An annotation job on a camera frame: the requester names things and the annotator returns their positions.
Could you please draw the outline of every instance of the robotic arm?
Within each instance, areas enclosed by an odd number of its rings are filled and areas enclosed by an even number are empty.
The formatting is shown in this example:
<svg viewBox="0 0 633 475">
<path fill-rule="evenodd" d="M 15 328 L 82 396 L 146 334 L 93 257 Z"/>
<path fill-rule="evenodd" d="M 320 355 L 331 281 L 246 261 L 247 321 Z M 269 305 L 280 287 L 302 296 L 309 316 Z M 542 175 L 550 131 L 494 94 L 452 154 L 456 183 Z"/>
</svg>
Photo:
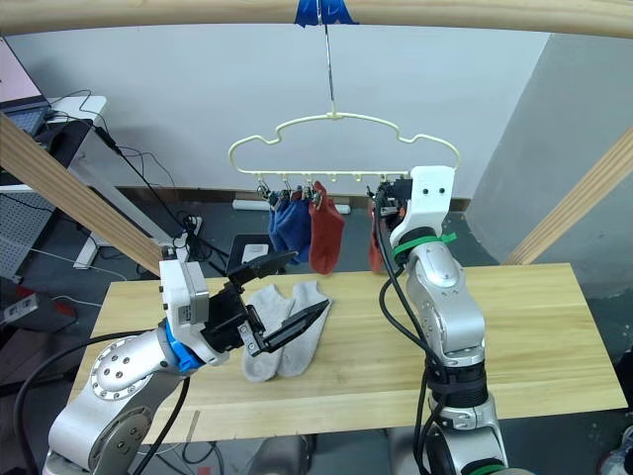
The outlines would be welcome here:
<svg viewBox="0 0 633 475">
<path fill-rule="evenodd" d="M 428 406 L 432 411 L 442 399 L 444 406 L 417 455 L 433 475 L 527 474 L 500 471 L 507 459 L 486 385 L 484 316 L 442 236 L 453 179 L 450 167 L 418 166 L 410 179 L 385 182 L 376 194 L 423 337 L 439 358 L 426 357 Z"/>
<path fill-rule="evenodd" d="M 160 262 L 164 320 L 157 329 L 120 339 L 101 351 L 77 398 L 50 429 L 45 475 L 128 473 L 158 406 L 204 364 L 220 365 L 245 345 L 253 356 L 299 336 L 328 302 L 303 309 L 264 336 L 242 285 L 283 267 L 294 252 L 270 254 L 238 267 L 213 297 L 198 262 Z"/>
<path fill-rule="evenodd" d="M 392 231 L 396 262 L 406 267 L 423 338 L 437 356 L 425 365 L 428 406 L 440 411 L 416 459 L 433 475 L 529 475 L 505 468 L 495 400 L 486 385 L 484 317 L 442 237 L 454 170 L 416 167 L 410 176 L 381 184 L 376 208 Z M 99 354 L 86 386 L 50 430 L 44 474 L 126 474 L 156 409 L 181 380 L 204 364 L 223 364 L 242 345 L 252 355 L 273 352 L 307 330 L 327 301 L 264 336 L 255 309 L 240 297 L 243 284 L 274 273 L 293 256 L 271 254 L 244 264 L 213 297 L 197 262 L 162 261 L 166 319 Z"/>
</svg>

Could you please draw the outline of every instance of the sock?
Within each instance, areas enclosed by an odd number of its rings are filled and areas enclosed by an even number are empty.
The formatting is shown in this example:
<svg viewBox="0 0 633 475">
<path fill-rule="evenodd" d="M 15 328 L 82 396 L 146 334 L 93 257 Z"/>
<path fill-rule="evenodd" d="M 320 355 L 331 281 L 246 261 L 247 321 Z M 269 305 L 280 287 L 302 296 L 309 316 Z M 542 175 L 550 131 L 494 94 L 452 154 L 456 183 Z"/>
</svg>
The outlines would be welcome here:
<svg viewBox="0 0 633 475">
<path fill-rule="evenodd" d="M 369 267 L 372 269 L 372 272 L 380 272 L 381 266 L 383 265 L 383 256 L 380 253 L 380 248 L 378 247 L 378 236 L 376 236 L 375 221 L 376 216 L 374 215 L 373 203 L 369 201 L 369 216 L 372 219 L 372 229 L 369 233 Z"/>
<path fill-rule="evenodd" d="M 301 191 L 293 193 L 288 209 L 277 221 L 277 232 L 289 250 L 299 253 L 291 262 L 308 262 L 312 224 L 308 212 L 308 201 L 301 199 Z"/>
<path fill-rule="evenodd" d="M 316 181 L 315 189 L 320 192 L 321 200 L 318 209 L 314 203 L 310 203 L 313 230 L 310 267 L 319 274 L 329 274 L 338 260 L 345 220 L 336 211 L 334 202 L 327 198 L 325 187 Z"/>
<path fill-rule="evenodd" d="M 273 192 L 271 194 L 271 199 L 269 199 L 269 203 L 273 203 L 273 204 L 271 204 L 270 211 L 268 212 L 268 236 L 270 236 L 270 240 L 272 241 L 273 247 L 275 248 L 275 250 L 279 252 L 281 250 L 288 249 L 288 247 L 286 246 L 286 243 L 284 242 L 282 237 L 279 235 L 279 232 L 277 231 L 277 221 L 279 217 L 283 215 L 284 211 L 286 211 L 286 208 L 288 208 L 288 200 L 286 200 L 285 198 L 282 198 L 276 192 Z M 279 206 L 275 210 L 273 208 L 273 205 L 276 205 L 277 203 L 279 203 Z"/>
<path fill-rule="evenodd" d="M 294 301 L 284 299 L 274 285 L 269 285 L 255 292 L 248 304 L 255 307 L 257 315 L 266 329 L 265 334 L 270 334 L 281 327 L 281 323 L 290 316 Z M 281 360 L 282 349 L 280 348 L 274 353 L 260 353 L 257 356 L 251 356 L 244 348 L 241 369 L 246 379 L 253 383 L 260 383 L 275 376 Z"/>
<path fill-rule="evenodd" d="M 315 280 L 295 284 L 293 287 L 293 297 L 295 299 L 295 305 L 290 313 L 291 316 L 305 307 L 327 300 L 327 297 L 318 291 L 317 282 Z M 314 322 L 306 332 L 284 346 L 281 362 L 277 368 L 277 374 L 286 378 L 299 376 L 310 366 L 315 351 L 317 351 L 318 339 L 325 325 L 327 312 L 329 312 L 331 306 L 330 300 L 329 305 L 320 317 L 316 319 L 316 322 Z"/>
</svg>

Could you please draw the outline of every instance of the laptop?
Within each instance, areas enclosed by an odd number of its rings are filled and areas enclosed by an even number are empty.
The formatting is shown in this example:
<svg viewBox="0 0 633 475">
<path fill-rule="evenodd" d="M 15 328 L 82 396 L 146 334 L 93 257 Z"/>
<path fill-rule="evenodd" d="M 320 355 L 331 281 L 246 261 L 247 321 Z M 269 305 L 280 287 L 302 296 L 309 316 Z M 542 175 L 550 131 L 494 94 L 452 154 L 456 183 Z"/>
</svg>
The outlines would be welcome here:
<svg viewBox="0 0 633 475">
<path fill-rule="evenodd" d="M 0 38 L 0 112 L 35 136 L 50 104 L 4 38 Z"/>
</svg>

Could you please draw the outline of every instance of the red sock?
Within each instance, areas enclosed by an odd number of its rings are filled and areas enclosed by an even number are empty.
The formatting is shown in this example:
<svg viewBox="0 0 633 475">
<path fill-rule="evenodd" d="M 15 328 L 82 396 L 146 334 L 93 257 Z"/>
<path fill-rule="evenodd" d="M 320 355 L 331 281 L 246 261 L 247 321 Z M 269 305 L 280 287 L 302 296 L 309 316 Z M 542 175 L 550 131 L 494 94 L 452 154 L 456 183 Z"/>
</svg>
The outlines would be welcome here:
<svg viewBox="0 0 633 475">
<path fill-rule="evenodd" d="M 383 265 L 383 256 L 380 253 L 380 248 L 378 247 L 378 237 L 376 236 L 376 229 L 374 228 L 374 220 L 376 219 L 376 216 L 374 215 L 373 207 L 374 204 L 370 200 L 369 216 L 372 218 L 372 229 L 369 235 L 369 267 L 372 269 L 372 272 L 380 272 Z"/>
<path fill-rule="evenodd" d="M 314 203 L 310 203 L 310 216 L 313 219 L 310 267 L 319 274 L 329 274 L 338 260 L 345 220 L 318 181 L 315 182 L 315 190 L 320 192 L 321 199 L 318 209 Z"/>
</svg>

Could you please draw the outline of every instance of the gray sock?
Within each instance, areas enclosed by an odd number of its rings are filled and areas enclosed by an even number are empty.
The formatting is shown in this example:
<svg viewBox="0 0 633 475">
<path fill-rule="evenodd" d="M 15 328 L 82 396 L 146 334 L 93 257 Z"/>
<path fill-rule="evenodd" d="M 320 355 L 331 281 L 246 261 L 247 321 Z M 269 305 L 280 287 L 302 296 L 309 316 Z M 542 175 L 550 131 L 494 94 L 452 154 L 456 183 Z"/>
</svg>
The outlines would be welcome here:
<svg viewBox="0 0 633 475">
<path fill-rule="evenodd" d="M 294 301 L 284 299 L 274 285 L 269 285 L 255 292 L 248 304 L 255 307 L 266 329 L 265 334 L 270 334 L 281 327 L 281 323 L 290 316 Z M 260 383 L 275 376 L 282 350 L 283 348 L 280 348 L 274 353 L 260 353 L 253 357 L 244 348 L 241 369 L 246 379 L 253 383 Z"/>
<path fill-rule="evenodd" d="M 293 287 L 293 297 L 295 298 L 295 305 L 290 315 L 296 314 L 305 307 L 327 300 L 327 297 L 318 291 L 315 280 L 296 284 Z M 281 356 L 277 374 L 287 378 L 299 376 L 310 366 L 315 351 L 317 351 L 318 339 L 323 330 L 323 325 L 325 325 L 325 319 L 330 307 L 331 300 L 320 317 L 304 334 L 284 346 L 284 353 Z"/>
</svg>

